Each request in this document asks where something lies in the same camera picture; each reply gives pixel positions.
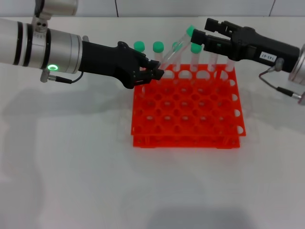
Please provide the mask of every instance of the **green cap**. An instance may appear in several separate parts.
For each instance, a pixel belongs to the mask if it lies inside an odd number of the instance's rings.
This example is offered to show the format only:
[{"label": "green cap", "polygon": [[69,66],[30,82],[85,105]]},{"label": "green cap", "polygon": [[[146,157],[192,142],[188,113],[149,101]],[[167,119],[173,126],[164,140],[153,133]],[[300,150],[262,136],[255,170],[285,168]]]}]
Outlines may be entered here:
[{"label": "green cap", "polygon": [[[175,47],[177,44],[178,44],[178,42],[174,42],[172,47]],[[182,48],[182,46],[183,46],[182,44],[178,45],[177,47],[175,47],[174,51],[180,50]]]},{"label": "green cap", "polygon": [[192,53],[200,53],[202,50],[202,46],[199,44],[192,43],[191,44],[191,52]]},{"label": "green cap", "polygon": [[144,42],[138,41],[133,44],[133,48],[138,52],[143,52],[145,50]]},{"label": "green cap", "polygon": [[194,29],[195,29],[195,26],[191,25],[191,26],[186,30],[186,34],[189,35],[190,37],[192,37]]},{"label": "green cap", "polygon": [[155,42],[152,46],[152,49],[156,53],[161,53],[164,51],[164,44],[162,42]]}]

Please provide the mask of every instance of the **green led light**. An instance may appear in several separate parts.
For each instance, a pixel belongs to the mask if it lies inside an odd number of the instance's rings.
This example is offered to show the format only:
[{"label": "green led light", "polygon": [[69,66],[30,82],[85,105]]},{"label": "green led light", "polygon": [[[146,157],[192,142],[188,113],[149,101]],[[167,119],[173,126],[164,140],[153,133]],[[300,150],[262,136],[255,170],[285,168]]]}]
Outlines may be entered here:
[{"label": "green led light", "polygon": [[55,64],[50,64],[50,65],[48,66],[48,69],[49,69],[50,71],[57,71],[57,70],[58,70],[58,67],[57,67]]}]

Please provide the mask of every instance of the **sticker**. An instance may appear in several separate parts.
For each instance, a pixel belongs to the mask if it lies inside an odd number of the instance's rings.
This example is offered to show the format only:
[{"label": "sticker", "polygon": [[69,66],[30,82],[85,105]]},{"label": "sticker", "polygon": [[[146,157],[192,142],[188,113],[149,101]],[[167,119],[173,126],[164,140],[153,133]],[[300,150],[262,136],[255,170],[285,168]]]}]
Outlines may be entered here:
[{"label": "sticker", "polygon": [[266,52],[262,52],[259,58],[264,59],[266,61],[275,62],[277,56],[266,53]]}]

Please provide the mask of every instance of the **white table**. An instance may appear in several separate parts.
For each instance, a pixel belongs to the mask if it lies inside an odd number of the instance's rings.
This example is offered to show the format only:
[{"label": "white table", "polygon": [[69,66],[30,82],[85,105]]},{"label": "white table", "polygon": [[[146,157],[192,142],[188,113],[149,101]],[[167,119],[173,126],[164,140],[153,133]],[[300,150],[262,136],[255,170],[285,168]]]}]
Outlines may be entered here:
[{"label": "white table", "polygon": [[[305,18],[214,18],[304,42]],[[143,40],[152,58],[154,41],[169,47],[205,21],[54,18],[50,27],[108,46]],[[39,70],[1,64],[0,229],[304,228],[305,108],[259,81],[266,69],[236,64],[247,131],[240,149],[139,149],[130,136],[133,91],[115,79],[43,84]],[[305,90],[286,73],[268,77]]]}]

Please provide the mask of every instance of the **test tube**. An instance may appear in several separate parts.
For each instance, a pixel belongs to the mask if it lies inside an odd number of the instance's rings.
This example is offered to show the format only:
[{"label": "test tube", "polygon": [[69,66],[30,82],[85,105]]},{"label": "test tube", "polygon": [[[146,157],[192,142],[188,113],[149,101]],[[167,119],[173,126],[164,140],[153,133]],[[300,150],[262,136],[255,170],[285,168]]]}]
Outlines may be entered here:
[{"label": "test tube", "polygon": [[209,60],[209,64],[208,64],[208,71],[209,72],[214,72],[216,69],[216,65],[217,65],[217,60],[218,60],[218,54],[216,53],[210,53],[210,60]]},{"label": "test tube", "polygon": [[202,50],[201,45],[195,44],[195,43],[191,44],[191,52],[192,52],[192,59],[191,59],[191,65],[190,65],[191,72],[198,71],[198,63],[199,63],[199,57],[200,57],[201,50]]},{"label": "test tube", "polygon": [[190,26],[184,36],[177,41],[176,46],[163,57],[160,66],[158,67],[161,70],[166,70],[166,68],[173,62],[176,62],[177,59],[181,58],[182,52],[191,44],[191,38],[193,35],[195,27]]},{"label": "test tube", "polygon": [[137,41],[133,44],[133,49],[135,49],[138,52],[144,52],[145,51],[145,44],[142,41]]},{"label": "test tube", "polygon": [[163,59],[164,44],[162,42],[153,43],[154,59],[161,62]]},{"label": "test tube", "polygon": [[229,58],[227,59],[227,64],[225,65],[225,70],[227,72],[231,72],[234,69],[235,61],[230,60]]},{"label": "test tube", "polygon": [[[181,49],[181,47],[178,46],[177,42],[173,43],[173,48],[177,49],[177,51],[179,51]],[[174,60],[174,62],[173,62],[173,71],[174,72],[180,71],[180,65],[181,65],[181,55],[177,56],[177,58]]]}]

